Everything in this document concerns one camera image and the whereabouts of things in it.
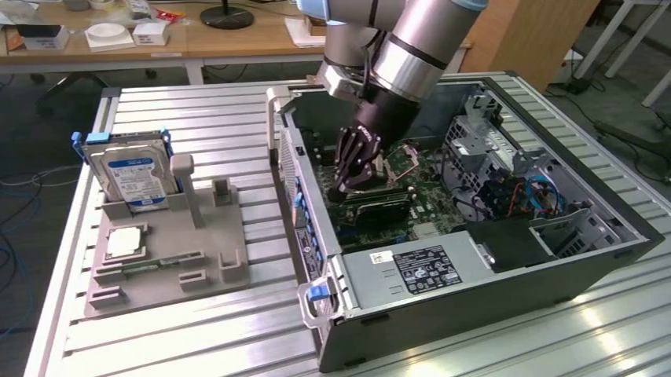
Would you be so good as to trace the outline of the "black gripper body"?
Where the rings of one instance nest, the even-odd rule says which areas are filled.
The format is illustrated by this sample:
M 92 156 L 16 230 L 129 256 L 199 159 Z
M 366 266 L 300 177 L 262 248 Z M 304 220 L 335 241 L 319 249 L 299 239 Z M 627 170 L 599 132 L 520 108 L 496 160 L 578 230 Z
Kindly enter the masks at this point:
M 364 99 L 358 104 L 355 118 L 339 138 L 339 154 L 346 155 L 346 148 L 359 142 L 364 147 L 380 138 L 380 150 L 406 135 L 419 114 L 419 102 L 411 101 L 386 89 L 368 89 Z

